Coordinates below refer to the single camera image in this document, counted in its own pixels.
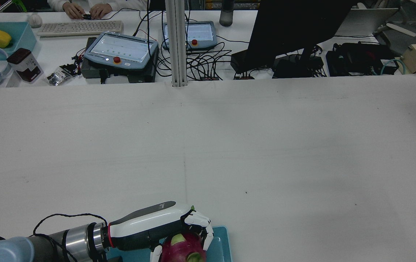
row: water bottle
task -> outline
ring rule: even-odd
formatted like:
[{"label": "water bottle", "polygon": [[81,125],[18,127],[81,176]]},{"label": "water bottle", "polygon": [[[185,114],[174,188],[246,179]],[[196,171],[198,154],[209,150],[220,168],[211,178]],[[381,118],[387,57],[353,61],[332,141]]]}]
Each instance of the water bottle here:
[{"label": "water bottle", "polygon": [[232,25],[233,13],[234,0],[223,0],[221,3],[221,16],[219,17],[219,23],[224,27]]}]

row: touchscreen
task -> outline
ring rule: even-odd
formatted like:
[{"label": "touchscreen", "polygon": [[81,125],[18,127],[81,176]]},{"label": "touchscreen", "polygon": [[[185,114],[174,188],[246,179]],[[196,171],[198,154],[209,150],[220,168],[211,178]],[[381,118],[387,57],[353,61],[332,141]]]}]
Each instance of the touchscreen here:
[{"label": "touchscreen", "polygon": [[[164,28],[164,38],[168,39],[168,25]],[[196,39],[198,41],[213,40],[213,31],[211,30],[210,24],[190,24],[187,32],[187,40],[191,41]]]},{"label": "touchscreen", "polygon": [[143,41],[115,35],[103,35],[90,52],[100,55],[119,56],[122,59],[141,63],[148,55],[148,44]]}]

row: white table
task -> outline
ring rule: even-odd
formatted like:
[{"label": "white table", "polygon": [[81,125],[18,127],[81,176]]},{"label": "white table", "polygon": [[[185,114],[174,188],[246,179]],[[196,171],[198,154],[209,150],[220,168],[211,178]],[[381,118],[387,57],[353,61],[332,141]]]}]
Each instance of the white table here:
[{"label": "white table", "polygon": [[416,76],[0,88],[1,236],[167,200],[234,261],[416,261]]}]

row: sleeve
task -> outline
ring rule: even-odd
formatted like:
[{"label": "sleeve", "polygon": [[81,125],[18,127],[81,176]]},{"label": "sleeve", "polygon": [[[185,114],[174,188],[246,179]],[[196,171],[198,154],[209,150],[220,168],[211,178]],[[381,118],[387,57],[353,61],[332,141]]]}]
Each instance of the sleeve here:
[{"label": "sleeve", "polygon": [[146,11],[146,3],[148,0],[115,0],[108,2],[113,11],[119,11],[121,8],[132,8],[140,11]]},{"label": "sleeve", "polygon": [[48,5],[52,8],[53,11],[56,12],[63,12],[62,6],[65,2],[65,0],[48,0]]}]

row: teal tray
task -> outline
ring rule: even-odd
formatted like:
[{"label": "teal tray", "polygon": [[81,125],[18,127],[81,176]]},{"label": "teal tray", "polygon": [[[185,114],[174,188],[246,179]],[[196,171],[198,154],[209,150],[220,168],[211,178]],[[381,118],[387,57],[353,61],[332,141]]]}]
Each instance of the teal tray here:
[{"label": "teal tray", "polygon": [[[232,262],[231,248],[229,245],[228,230],[224,226],[213,227],[214,239],[207,251],[206,262]],[[110,249],[106,254],[107,259],[122,257],[123,262],[149,262],[150,249],[133,251],[120,251]]]},{"label": "teal tray", "polygon": [[[8,55],[11,55],[19,48],[33,51],[36,45],[36,38],[28,22],[0,22],[0,30],[12,37],[10,44],[3,48]],[[0,55],[0,60],[5,60],[5,57]]]}]

